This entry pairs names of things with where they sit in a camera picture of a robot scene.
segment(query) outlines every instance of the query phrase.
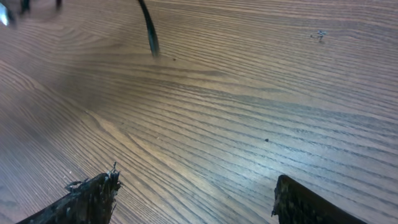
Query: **black object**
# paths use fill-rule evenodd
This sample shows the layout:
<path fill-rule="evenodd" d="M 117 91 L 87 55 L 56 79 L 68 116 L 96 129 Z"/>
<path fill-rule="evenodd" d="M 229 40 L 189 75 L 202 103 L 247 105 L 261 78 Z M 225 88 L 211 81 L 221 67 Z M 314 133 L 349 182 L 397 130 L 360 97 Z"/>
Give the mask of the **black object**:
<path fill-rule="evenodd" d="M 272 215 L 279 224 L 366 224 L 286 175 L 278 178 Z"/>
<path fill-rule="evenodd" d="M 69 194 L 17 224 L 108 224 L 121 187 L 119 174 L 114 163 L 108 173 L 72 182 L 65 187 Z"/>
<path fill-rule="evenodd" d="M 145 22 L 147 24 L 150 51 L 152 52 L 152 55 L 156 57 L 159 55 L 159 41 L 157 40 L 155 26 L 150 18 L 149 11 L 144 0 L 138 0 L 138 2 L 141 6 L 142 12 L 144 13 Z"/>

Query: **black wire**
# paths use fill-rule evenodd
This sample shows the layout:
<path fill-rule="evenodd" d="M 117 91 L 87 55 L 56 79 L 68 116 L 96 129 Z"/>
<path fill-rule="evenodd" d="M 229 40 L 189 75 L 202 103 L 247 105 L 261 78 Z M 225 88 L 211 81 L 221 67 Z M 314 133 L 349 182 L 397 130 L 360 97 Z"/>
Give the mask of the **black wire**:
<path fill-rule="evenodd" d="M 157 40 L 154 23 L 150 18 L 149 11 L 147 6 L 145 5 L 144 0 L 138 0 L 138 2 L 141 6 L 142 12 L 144 13 L 145 22 L 147 24 L 150 51 L 152 52 L 153 56 L 158 56 L 160 49 L 159 49 L 159 41 Z"/>

